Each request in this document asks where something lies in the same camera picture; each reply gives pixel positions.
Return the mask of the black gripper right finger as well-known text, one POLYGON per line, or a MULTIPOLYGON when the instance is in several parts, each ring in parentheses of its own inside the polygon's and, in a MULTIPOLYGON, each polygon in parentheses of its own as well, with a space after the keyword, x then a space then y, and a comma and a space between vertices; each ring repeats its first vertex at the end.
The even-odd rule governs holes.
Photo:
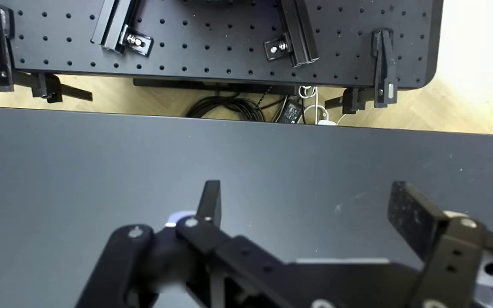
POLYGON ((423 262, 411 308, 485 308, 480 286, 493 293, 493 231, 440 209, 408 182, 394 182, 387 219, 423 262))

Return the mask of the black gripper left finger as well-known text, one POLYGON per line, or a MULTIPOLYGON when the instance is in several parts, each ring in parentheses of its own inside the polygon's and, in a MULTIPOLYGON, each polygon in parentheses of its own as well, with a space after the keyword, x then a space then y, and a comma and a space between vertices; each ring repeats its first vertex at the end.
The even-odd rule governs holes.
POLYGON ((194 218, 221 224, 221 182, 204 185, 194 214, 173 214, 161 231, 148 224, 115 229, 91 272, 76 308, 153 308, 160 291, 180 284, 201 306, 211 303, 209 276, 177 226, 194 218))

